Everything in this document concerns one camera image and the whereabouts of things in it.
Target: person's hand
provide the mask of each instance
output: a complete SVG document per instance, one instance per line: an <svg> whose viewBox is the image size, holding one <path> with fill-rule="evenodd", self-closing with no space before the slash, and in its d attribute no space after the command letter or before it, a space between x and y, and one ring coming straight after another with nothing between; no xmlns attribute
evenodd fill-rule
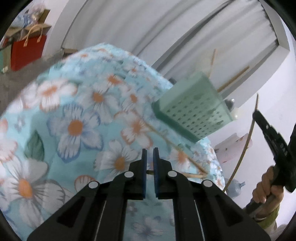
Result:
<svg viewBox="0 0 296 241"><path fill-rule="evenodd" d="M253 190L253 200L256 203L265 203L266 197L269 194L273 194L276 198L263 207L262 210L256 215L257 218L267 217L272 213L281 203L284 198L284 187L283 186L271 186L270 181L274 178L274 167L268 168L267 172L262 175L262 181L257 184L257 187Z"/></svg>

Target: plastic bottle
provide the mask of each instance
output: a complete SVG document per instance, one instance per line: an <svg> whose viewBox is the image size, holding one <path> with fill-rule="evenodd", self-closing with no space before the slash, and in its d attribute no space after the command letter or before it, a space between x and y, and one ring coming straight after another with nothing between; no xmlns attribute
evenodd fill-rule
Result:
<svg viewBox="0 0 296 241"><path fill-rule="evenodd" d="M229 187L226 190L227 195L230 198L235 198L241 194L241 188L246 185L245 182L239 183L236 179L233 179L229 185Z"/></svg>

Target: wooden stick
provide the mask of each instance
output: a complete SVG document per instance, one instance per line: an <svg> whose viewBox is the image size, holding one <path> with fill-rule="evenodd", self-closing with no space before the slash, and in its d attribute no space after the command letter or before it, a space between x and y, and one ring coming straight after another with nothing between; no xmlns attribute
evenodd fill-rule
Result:
<svg viewBox="0 0 296 241"><path fill-rule="evenodd" d="M255 105L255 110L258 109L258 101L259 101L259 95L257 93L257 97L256 97L256 105ZM248 148L248 145L249 145L249 142L251 140L251 135L252 135L252 132L253 132L253 129L254 129L254 125L255 125L255 120L252 119L252 123L251 123L251 127L250 127L250 131L249 131L249 134L248 134L248 137L247 137L247 141L246 141L246 144L244 145L244 149L242 150L242 154L239 158L239 161L237 162L237 166L235 167L231 177L229 178L227 184L225 185L224 189L223 189L223 192L225 192L227 190L227 188L229 187L231 181L233 180L235 174L237 173L237 170L239 169L239 166L240 164L242 163L242 159L244 158L244 155L247 151L247 148Z"/></svg>
<svg viewBox="0 0 296 241"><path fill-rule="evenodd" d="M151 126L150 124L148 124L146 121L144 121L145 125L147 125L149 127L149 129L151 131L153 131L154 133L158 134L159 136L161 136L167 143L169 143L171 146L173 146L177 151L181 151L183 152L183 150L178 147L177 145L175 145L174 143L172 143L169 139L167 139L164 135L162 135L161 133L159 133L153 126ZM198 163L195 162L195 160L193 160L191 157L189 157L187 155L188 160L195 165L202 173L208 174L206 169L204 169L201 165L199 165Z"/></svg>
<svg viewBox="0 0 296 241"><path fill-rule="evenodd" d="M154 171L153 170L147 170L146 173L148 175L153 175ZM188 173L188 172L180 172L180 173L183 174L187 178L206 178L207 177L207 175L199 175L199 174L195 174L195 173Z"/></svg>
<svg viewBox="0 0 296 241"><path fill-rule="evenodd" d="M213 71L213 65L214 65L214 61L215 61L216 52L217 52L217 49L214 49L214 53L213 53L212 61L211 61L211 69L210 69L210 73L209 73L209 76L208 76L209 78L211 77L211 74L212 74L212 71Z"/></svg>
<svg viewBox="0 0 296 241"><path fill-rule="evenodd" d="M239 72L236 76L232 77L228 82L223 84L219 89L217 89L217 92L220 93L223 91L225 88L227 88L229 85L231 85L234 81L236 81L243 73L245 73L250 66L245 67L241 72Z"/></svg>

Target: orange flower center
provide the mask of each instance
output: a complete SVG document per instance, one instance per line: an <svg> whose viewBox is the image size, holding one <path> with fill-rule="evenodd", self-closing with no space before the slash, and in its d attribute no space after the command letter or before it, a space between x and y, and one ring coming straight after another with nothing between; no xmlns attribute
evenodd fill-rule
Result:
<svg viewBox="0 0 296 241"><path fill-rule="evenodd" d="M217 179L217 184L218 184L218 186L222 186L222 182L220 179Z"/></svg>
<svg viewBox="0 0 296 241"><path fill-rule="evenodd" d="M96 103L102 103L104 101L104 96L101 95L101 94L99 94L99 93L97 93L97 92L94 92L94 94L93 94L93 100Z"/></svg>
<svg viewBox="0 0 296 241"><path fill-rule="evenodd" d="M68 132L71 136L80 136L83 130L83 123L79 120L73 120L68 126Z"/></svg>
<svg viewBox="0 0 296 241"><path fill-rule="evenodd" d="M48 97L48 96L51 96L56 91L57 91L57 87L54 85L54 86L48 88L46 91L43 91L43 95Z"/></svg>
<svg viewBox="0 0 296 241"><path fill-rule="evenodd" d="M19 181L19 193L22 197L27 199L33 197L33 189L27 180L21 179Z"/></svg>
<svg viewBox="0 0 296 241"><path fill-rule="evenodd" d="M131 127L133 128L133 133L139 135L141 133L142 130L142 124L140 123L140 121L135 121L134 123L132 123Z"/></svg>
<svg viewBox="0 0 296 241"><path fill-rule="evenodd" d="M119 85L121 83L119 79L117 79L115 76L112 76L112 75L108 77L108 81L113 85Z"/></svg>
<svg viewBox="0 0 296 241"><path fill-rule="evenodd" d="M0 120L0 132L5 133L8 129L8 122L6 119Z"/></svg>
<svg viewBox="0 0 296 241"><path fill-rule="evenodd" d="M183 164L186 162L187 155L183 151L178 152L178 162Z"/></svg>
<svg viewBox="0 0 296 241"><path fill-rule="evenodd" d="M138 101L137 96L135 96L134 94L131 94L131 102L137 103L137 101Z"/></svg>
<svg viewBox="0 0 296 241"><path fill-rule="evenodd" d="M125 167L125 158L122 156L117 158L114 163L114 167L116 168L116 170L123 172L126 168Z"/></svg>

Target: floral blanket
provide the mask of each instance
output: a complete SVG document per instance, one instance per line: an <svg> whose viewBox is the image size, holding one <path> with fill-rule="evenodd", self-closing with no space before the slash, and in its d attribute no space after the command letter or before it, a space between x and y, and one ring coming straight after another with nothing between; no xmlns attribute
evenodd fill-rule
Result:
<svg viewBox="0 0 296 241"><path fill-rule="evenodd" d="M192 145L155 118L151 103L171 84L129 52L108 44L84 49L27 86L0 120L0 209L22 240L88 182L111 181L148 150L177 171L199 173L178 146L225 182L207 138ZM171 200L129 201L123 240L174 240Z"/></svg>

